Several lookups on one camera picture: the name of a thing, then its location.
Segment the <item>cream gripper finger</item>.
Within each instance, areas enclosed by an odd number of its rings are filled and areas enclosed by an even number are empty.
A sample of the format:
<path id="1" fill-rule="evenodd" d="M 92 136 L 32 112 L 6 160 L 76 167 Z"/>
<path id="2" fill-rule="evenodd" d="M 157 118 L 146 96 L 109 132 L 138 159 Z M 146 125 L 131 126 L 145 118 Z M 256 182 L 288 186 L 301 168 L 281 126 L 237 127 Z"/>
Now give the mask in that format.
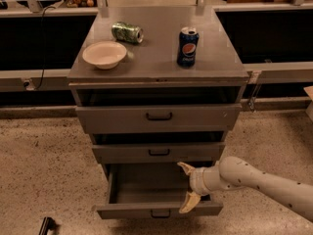
<path id="1" fill-rule="evenodd" d="M 185 172 L 186 175 L 190 176 L 192 172 L 195 170 L 195 168 L 189 164 L 178 162 L 177 163 Z"/>
<path id="2" fill-rule="evenodd" d="M 196 192 L 187 192 L 183 205 L 180 207 L 180 213 L 190 212 L 201 200 L 201 195 Z"/>

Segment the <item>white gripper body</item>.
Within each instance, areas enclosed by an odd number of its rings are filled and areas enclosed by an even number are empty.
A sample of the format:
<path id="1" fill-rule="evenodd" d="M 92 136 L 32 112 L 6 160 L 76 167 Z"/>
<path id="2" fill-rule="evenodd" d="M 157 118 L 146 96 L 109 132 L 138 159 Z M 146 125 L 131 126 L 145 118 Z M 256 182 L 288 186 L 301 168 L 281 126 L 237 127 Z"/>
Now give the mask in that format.
<path id="1" fill-rule="evenodd" d="M 206 179 L 209 174 L 210 169 L 208 167 L 197 167 L 190 174 L 190 187 L 200 196 L 206 196 L 210 193 L 210 190 L 206 185 Z"/>

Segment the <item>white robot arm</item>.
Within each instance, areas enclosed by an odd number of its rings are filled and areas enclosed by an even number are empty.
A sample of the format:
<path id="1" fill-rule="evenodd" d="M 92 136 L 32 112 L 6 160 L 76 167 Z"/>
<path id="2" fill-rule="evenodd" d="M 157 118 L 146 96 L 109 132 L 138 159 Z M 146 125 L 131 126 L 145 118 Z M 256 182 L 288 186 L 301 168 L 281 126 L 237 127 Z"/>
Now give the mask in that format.
<path id="1" fill-rule="evenodd" d="M 193 167 L 179 162 L 189 177 L 180 213 L 190 212 L 201 197 L 213 191 L 230 191 L 248 187 L 259 191 L 282 206 L 313 221 L 313 186 L 261 171 L 238 157 L 226 157 L 211 167 Z"/>

